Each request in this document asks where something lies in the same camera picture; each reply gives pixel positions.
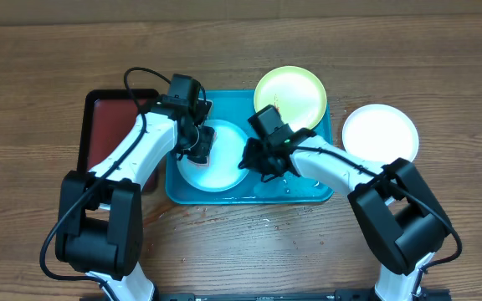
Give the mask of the light blue plate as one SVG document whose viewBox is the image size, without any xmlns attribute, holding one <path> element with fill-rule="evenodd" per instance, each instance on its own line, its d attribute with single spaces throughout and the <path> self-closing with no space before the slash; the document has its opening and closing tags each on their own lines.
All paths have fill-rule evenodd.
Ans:
<svg viewBox="0 0 482 301">
<path fill-rule="evenodd" d="M 177 167 L 183 179 L 198 190 L 226 191 L 238 185 L 249 173 L 238 168 L 248 136 L 226 120 L 207 120 L 204 124 L 215 131 L 207 163 L 197 164 L 183 158 Z"/>
</svg>

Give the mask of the yellow plate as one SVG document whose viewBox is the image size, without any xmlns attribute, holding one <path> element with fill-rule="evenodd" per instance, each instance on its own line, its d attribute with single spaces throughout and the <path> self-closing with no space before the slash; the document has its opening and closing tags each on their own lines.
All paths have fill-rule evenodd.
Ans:
<svg viewBox="0 0 482 301">
<path fill-rule="evenodd" d="M 313 130 L 326 112 L 326 89 L 307 69 L 278 67 L 265 74 L 254 91 L 255 111 L 267 105 L 274 106 L 292 130 Z"/>
</svg>

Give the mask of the white plate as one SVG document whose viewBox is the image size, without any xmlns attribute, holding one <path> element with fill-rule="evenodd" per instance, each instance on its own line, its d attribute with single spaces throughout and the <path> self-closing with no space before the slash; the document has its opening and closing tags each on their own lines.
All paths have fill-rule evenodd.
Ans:
<svg viewBox="0 0 482 301">
<path fill-rule="evenodd" d="M 341 138 L 347 153 L 367 161 L 414 161 L 419 151 L 415 124 L 390 105 L 364 105 L 353 111 L 343 125 Z"/>
</svg>

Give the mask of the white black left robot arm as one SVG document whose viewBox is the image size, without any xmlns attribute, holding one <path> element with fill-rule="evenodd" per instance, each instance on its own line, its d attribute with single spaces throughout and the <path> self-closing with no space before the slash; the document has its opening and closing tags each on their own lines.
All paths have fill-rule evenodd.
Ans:
<svg viewBox="0 0 482 301">
<path fill-rule="evenodd" d="M 69 264 L 75 281 L 98 283 L 109 300 L 152 300 L 156 289 L 139 264 L 141 193 L 170 152 L 208 158 L 214 131 L 204 121 L 211 101 L 162 94 L 141 105 L 121 143 L 88 172 L 63 179 L 58 221 L 45 243 Z"/>
</svg>

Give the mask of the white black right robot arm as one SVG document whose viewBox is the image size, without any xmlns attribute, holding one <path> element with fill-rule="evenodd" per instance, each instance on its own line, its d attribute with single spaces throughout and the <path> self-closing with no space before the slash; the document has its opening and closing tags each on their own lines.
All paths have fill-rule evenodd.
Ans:
<svg viewBox="0 0 482 301">
<path fill-rule="evenodd" d="M 377 166 L 329 144 L 311 130 L 282 141 L 250 138 L 239 168 L 270 181 L 290 171 L 346 196 L 368 247 L 381 263 L 371 297 L 447 300 L 420 283 L 434 254 L 454 234 L 451 222 L 415 165 L 404 159 Z"/>
</svg>

